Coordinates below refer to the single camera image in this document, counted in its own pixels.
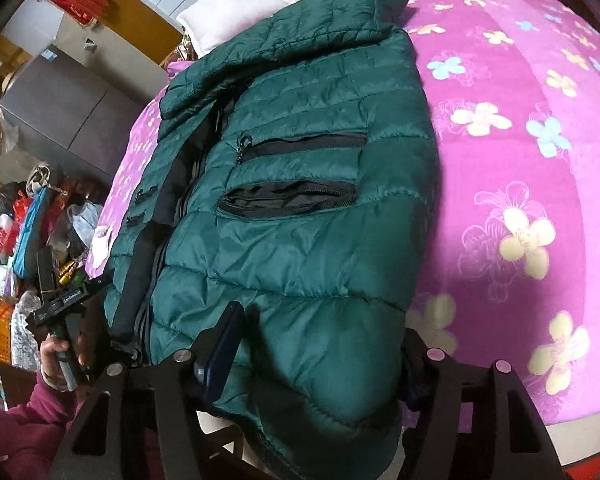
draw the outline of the red bag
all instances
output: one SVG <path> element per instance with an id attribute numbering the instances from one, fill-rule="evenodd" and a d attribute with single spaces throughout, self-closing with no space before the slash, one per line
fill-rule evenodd
<path id="1" fill-rule="evenodd" d="M 13 203 L 13 214 L 14 214 L 14 222 L 18 227 L 18 231 L 24 224 L 24 219 L 27 216 L 27 211 L 29 210 L 29 206 L 32 204 L 33 199 L 26 196 L 23 192 L 19 191 L 18 196 L 20 197 Z"/>

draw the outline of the pink bedspread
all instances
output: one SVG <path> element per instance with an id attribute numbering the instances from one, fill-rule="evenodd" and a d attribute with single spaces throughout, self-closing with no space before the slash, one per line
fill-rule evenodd
<path id="1" fill-rule="evenodd" d="M 168 80 L 171 81 L 186 67 L 191 65 L 190 61 L 177 61 L 170 63 L 167 68 Z M 142 172 L 154 154 L 158 140 L 158 127 L 160 126 L 160 99 L 166 92 L 167 87 L 151 100 L 142 111 L 129 133 L 129 144 L 126 147 L 125 156 L 120 162 L 118 172 L 113 179 L 111 192 L 104 203 L 104 208 L 98 220 L 96 232 L 108 238 L 109 247 L 118 236 L 122 219 L 131 202 L 131 197 L 140 182 Z M 107 263 L 106 258 L 101 263 L 94 262 L 94 251 L 89 254 L 86 264 L 88 275 L 92 278 L 103 273 Z"/>
<path id="2" fill-rule="evenodd" d="M 509 360 L 548 424 L 598 412 L 600 36 L 556 0 L 411 0 L 404 15 L 443 177 L 406 324 L 462 362 Z M 101 218 L 115 232 L 157 99 Z"/>

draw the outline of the jacket zipper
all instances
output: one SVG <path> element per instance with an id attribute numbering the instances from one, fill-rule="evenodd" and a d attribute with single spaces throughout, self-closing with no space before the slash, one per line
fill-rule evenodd
<path id="1" fill-rule="evenodd" d="M 219 208 L 245 218 L 294 216 L 352 205 L 356 192 L 350 182 L 268 182 L 231 190 Z"/>
<path id="2" fill-rule="evenodd" d="M 176 212 L 174 214 L 173 222 L 171 223 L 171 234 L 167 236 L 165 241 L 163 241 L 160 246 L 158 246 L 157 251 L 154 256 L 154 266 L 152 269 L 151 282 L 149 284 L 149 289 L 147 294 L 144 297 L 144 301 L 142 302 L 138 314 L 136 315 L 136 326 L 135 332 L 138 335 L 138 345 L 136 347 L 136 355 L 140 361 L 140 364 L 150 364 L 150 356 L 149 356 L 149 344 L 150 344 L 150 326 L 151 326 L 151 298 L 154 294 L 155 286 L 157 285 L 158 278 L 164 268 L 164 260 L 166 257 L 167 246 L 171 239 L 171 235 L 179 224 L 180 220 L 184 217 L 187 212 L 187 203 L 189 202 L 189 198 L 193 193 L 193 189 L 196 187 L 198 183 L 198 179 L 202 176 L 205 168 L 206 156 L 207 153 L 211 150 L 213 146 L 216 145 L 218 139 L 220 138 L 221 131 L 226 126 L 226 119 L 229 114 L 232 113 L 235 101 L 237 101 L 238 97 L 242 92 L 247 88 L 251 81 L 245 81 L 240 85 L 239 89 L 236 89 L 234 94 L 231 94 L 231 99 L 229 101 L 220 102 L 218 101 L 216 106 L 218 108 L 216 110 L 211 110 L 209 113 L 212 114 L 211 120 L 213 121 L 213 128 L 216 133 L 216 142 L 209 143 L 200 153 L 200 156 L 193 162 L 191 168 L 191 177 L 189 179 L 189 183 L 187 187 L 184 189 L 181 197 L 176 202 Z"/>
<path id="3" fill-rule="evenodd" d="M 263 140 L 257 144 L 249 135 L 238 138 L 237 162 L 242 164 L 258 156 L 281 155 L 283 153 L 305 152 L 323 148 L 361 148 L 366 144 L 362 132 L 329 134 L 305 137 L 280 137 Z"/>

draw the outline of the pink sleeve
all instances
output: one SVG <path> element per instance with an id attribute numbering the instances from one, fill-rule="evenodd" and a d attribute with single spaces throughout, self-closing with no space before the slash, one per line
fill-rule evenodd
<path id="1" fill-rule="evenodd" d="M 56 424 L 65 426 L 75 418 L 76 399 L 72 392 L 58 392 L 48 386 L 38 372 L 38 381 L 27 404 L 11 408 L 19 424 Z"/>

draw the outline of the zipper pocket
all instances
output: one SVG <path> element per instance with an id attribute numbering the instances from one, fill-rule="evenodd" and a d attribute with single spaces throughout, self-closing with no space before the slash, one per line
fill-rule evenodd
<path id="1" fill-rule="evenodd" d="M 357 191 L 355 184 L 341 181 L 265 182 L 232 189 L 218 207 L 245 218 L 293 216 L 352 205 Z"/>
<path id="2" fill-rule="evenodd" d="M 351 132 L 346 134 L 320 134 L 305 137 L 283 137 L 253 143 L 249 135 L 238 138 L 238 164 L 265 155 L 305 152 L 323 148 L 362 148 L 366 144 L 366 134 Z"/>

